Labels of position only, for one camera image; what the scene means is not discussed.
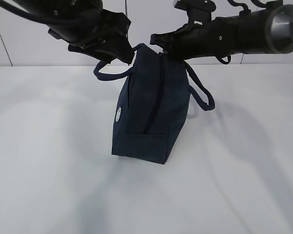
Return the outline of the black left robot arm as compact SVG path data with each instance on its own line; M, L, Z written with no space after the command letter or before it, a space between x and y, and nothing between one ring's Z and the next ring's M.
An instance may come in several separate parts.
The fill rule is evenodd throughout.
M101 0L17 0L0 7L23 19L48 26L55 39L68 43L70 52L105 63L118 59L130 64L134 49L127 34L131 21L122 12L104 9Z

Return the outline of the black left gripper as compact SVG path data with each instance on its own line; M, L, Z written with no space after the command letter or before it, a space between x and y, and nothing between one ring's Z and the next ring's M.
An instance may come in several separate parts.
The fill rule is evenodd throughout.
M133 60L127 33L131 25L121 12L96 8L58 10L62 20L78 20L76 26L50 26L48 33L69 44L70 52L90 56L105 63L118 59L126 64Z

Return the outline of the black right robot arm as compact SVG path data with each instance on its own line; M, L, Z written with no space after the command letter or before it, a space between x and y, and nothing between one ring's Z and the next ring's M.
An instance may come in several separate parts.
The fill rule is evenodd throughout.
M211 0L176 0L174 8L186 11L188 22L181 28L152 34L150 44L183 59L215 57L229 63L235 54L289 54L293 52L293 4L281 0L262 3L251 11L245 3L237 16L211 18L216 5Z

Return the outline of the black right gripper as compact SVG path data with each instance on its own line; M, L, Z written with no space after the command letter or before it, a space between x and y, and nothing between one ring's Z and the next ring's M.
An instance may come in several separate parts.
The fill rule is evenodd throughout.
M150 36L150 45L157 45L163 52L180 59L186 59L189 48L187 45L187 36L190 34L190 26L184 24L175 31L152 34Z

